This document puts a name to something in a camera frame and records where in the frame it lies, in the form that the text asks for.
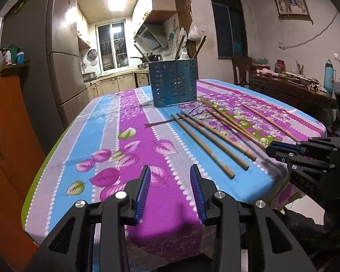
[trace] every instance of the wooden chair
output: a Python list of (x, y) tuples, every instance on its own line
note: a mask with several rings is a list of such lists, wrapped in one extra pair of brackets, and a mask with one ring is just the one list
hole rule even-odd
[(234, 84), (242, 87), (249, 85), (249, 83), (247, 83), (247, 70), (249, 74), (252, 72), (252, 58), (248, 56), (233, 55), (232, 63)]

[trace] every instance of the blue thermos flask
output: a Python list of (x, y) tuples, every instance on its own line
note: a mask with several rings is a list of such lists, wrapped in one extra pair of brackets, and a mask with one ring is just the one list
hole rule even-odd
[(324, 88), (327, 92), (332, 93), (334, 88), (334, 82), (336, 77), (336, 70), (330, 60), (326, 62), (325, 65), (325, 78), (324, 78)]

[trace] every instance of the electrical cord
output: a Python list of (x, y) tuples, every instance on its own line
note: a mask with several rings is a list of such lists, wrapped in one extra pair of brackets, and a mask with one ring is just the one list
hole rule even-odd
[(334, 22), (336, 16), (338, 15), (338, 13), (339, 13), (339, 12), (337, 11), (336, 14), (335, 14), (335, 16), (334, 16), (334, 18), (333, 18), (332, 21), (329, 23), (329, 25), (328, 25), (325, 29), (323, 29), (319, 34), (317, 34), (316, 36), (314, 36), (312, 39), (308, 39), (307, 41), (305, 41), (305, 42), (303, 42), (303, 43), (299, 43), (299, 44), (297, 44), (297, 45), (292, 45), (292, 46), (287, 46), (287, 47), (280, 47), (280, 46), (278, 46), (278, 48), (280, 48), (280, 49), (282, 49), (282, 50), (290, 49), (290, 48), (295, 48), (295, 47), (299, 47), (299, 46), (301, 46), (301, 45), (305, 45), (305, 44), (307, 44), (308, 42), (310, 42), (310, 41), (316, 39), (318, 36), (321, 36), (322, 33), (330, 27), (330, 25), (332, 25), (332, 23)]

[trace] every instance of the window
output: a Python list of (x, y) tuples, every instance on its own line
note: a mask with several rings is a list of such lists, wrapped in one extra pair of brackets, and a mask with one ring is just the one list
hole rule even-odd
[(247, 37), (240, 0), (212, 0), (218, 58), (247, 55)]
[(124, 22), (98, 26), (97, 38), (103, 71), (128, 66)]

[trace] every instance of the refrigerator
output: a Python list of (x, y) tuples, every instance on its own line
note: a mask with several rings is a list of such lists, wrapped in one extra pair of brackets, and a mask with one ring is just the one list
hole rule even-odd
[(25, 0), (4, 20), (1, 46), (14, 44), (29, 59), (20, 76), (22, 94), (35, 134), (46, 154), (89, 103), (77, 39), (76, 19), (67, 11), (77, 0)]

